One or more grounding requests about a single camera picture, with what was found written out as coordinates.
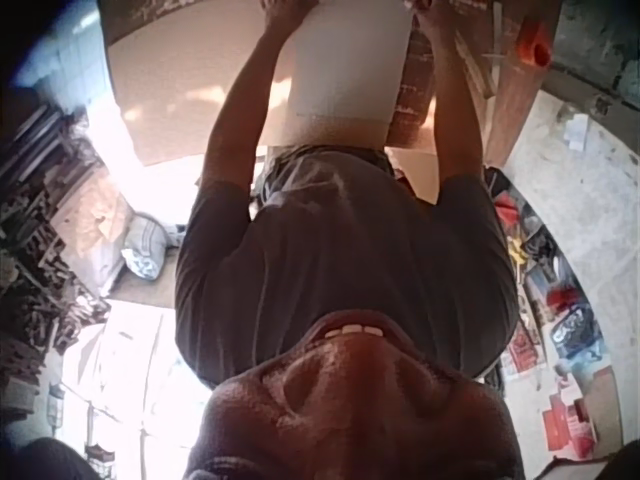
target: hand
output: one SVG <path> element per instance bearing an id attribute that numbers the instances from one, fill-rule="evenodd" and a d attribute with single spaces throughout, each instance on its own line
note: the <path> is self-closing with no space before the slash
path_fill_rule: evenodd
<path id="1" fill-rule="evenodd" d="M 453 40 L 456 12 L 449 0 L 404 0 L 420 22 L 420 29 L 431 43 Z"/>
<path id="2" fill-rule="evenodd" d="M 285 38 L 295 32 L 319 0 L 260 0 L 266 30 Z"/>

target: mouth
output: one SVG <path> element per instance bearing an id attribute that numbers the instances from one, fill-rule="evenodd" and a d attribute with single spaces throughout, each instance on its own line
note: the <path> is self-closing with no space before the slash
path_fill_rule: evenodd
<path id="1" fill-rule="evenodd" d="M 344 310 L 325 315 L 300 340 L 298 347 L 319 345 L 340 335 L 381 337 L 416 361 L 424 360 L 404 330 L 383 313 L 372 310 Z"/>

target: white bag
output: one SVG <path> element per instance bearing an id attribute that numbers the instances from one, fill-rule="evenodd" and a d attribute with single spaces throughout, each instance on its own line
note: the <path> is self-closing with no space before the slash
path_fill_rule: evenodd
<path id="1" fill-rule="evenodd" d="M 131 220 L 122 248 L 129 270 L 145 280 L 155 280 L 162 271 L 166 249 L 167 235 L 158 223 L 139 215 Z"/>

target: gray t-shirt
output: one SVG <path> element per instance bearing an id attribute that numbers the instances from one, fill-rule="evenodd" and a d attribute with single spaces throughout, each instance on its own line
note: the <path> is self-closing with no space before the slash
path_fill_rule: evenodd
<path id="1" fill-rule="evenodd" d="M 214 386 L 294 346 L 323 315 L 393 319 L 432 360 L 476 376 L 517 322 L 504 235 L 484 184 L 447 180 L 437 205 L 344 153 L 290 161 L 251 221 L 219 182 L 193 207 L 176 279 L 176 341 Z"/>

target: man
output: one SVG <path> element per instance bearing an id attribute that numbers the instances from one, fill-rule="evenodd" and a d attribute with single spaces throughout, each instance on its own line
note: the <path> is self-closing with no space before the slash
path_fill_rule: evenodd
<path id="1" fill-rule="evenodd" d="M 447 1 L 411 6 L 435 56 L 437 205 L 382 152 L 300 148 L 248 214 L 280 50 L 317 0 L 263 0 L 265 32 L 213 128 L 178 262 L 177 343 L 215 387 L 191 478 L 520 478 L 508 411 L 473 378 L 517 319 Z"/>

